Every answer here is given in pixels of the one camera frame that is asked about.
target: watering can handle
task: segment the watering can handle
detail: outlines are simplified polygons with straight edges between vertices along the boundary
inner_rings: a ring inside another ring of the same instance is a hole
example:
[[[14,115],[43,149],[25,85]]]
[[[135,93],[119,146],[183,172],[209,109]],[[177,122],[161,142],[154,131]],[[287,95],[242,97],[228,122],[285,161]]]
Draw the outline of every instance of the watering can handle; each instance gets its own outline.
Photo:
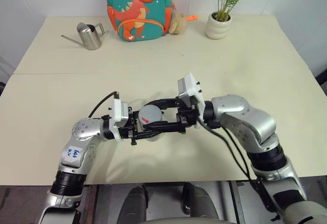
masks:
[[[101,24],[101,23],[98,23],[97,25],[95,25],[95,27],[97,27],[97,26],[99,26],[99,27],[100,27],[100,29],[101,29],[101,32],[102,32],[102,35],[101,35],[101,36],[103,36],[103,35],[105,34],[105,31],[104,31],[104,29],[103,29],[103,26],[102,26],[102,24]]]

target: red mark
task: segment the red mark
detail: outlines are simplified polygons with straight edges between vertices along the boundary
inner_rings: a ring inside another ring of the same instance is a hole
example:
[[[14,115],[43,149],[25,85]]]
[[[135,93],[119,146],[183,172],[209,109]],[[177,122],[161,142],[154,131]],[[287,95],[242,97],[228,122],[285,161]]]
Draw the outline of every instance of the red mark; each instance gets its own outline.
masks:
[[[143,121],[145,121],[146,123],[149,123],[148,119],[142,118]]]

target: green backpack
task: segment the green backpack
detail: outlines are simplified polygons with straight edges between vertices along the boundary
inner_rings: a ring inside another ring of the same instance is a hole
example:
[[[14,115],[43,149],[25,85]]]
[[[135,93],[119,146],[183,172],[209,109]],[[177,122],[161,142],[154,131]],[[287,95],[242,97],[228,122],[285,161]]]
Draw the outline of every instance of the green backpack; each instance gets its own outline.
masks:
[[[116,34],[125,41],[158,38],[168,31],[171,0],[107,0],[107,10]]]

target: white wall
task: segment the white wall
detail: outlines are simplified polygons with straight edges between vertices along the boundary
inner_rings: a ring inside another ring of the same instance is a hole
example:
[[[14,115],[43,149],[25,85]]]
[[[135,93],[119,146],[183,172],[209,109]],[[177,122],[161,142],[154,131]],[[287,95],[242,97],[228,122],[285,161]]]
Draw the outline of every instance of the white wall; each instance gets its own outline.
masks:
[[[178,11],[209,14],[217,0],[174,0]],[[327,0],[241,0],[234,14],[274,14],[314,75],[327,68]],[[46,16],[106,15],[106,0],[0,0],[0,81],[6,82]]]

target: white table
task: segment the white table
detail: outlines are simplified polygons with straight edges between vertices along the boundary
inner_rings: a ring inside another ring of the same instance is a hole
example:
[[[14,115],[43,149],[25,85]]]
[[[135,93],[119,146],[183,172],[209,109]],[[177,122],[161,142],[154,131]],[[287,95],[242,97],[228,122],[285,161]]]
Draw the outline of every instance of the white table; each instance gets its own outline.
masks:
[[[77,38],[80,21],[110,29],[98,50],[60,38]],[[299,176],[327,174],[327,99],[276,19],[235,16],[229,35],[217,41],[204,36],[205,21],[188,23],[180,36],[123,42],[105,17],[47,18],[0,97],[0,185],[50,185],[72,126],[105,95],[117,90],[138,110],[175,97],[177,79],[188,72],[201,81],[206,100],[239,94],[270,113]],[[137,146],[102,143],[87,183],[244,178],[220,140],[190,128]]]

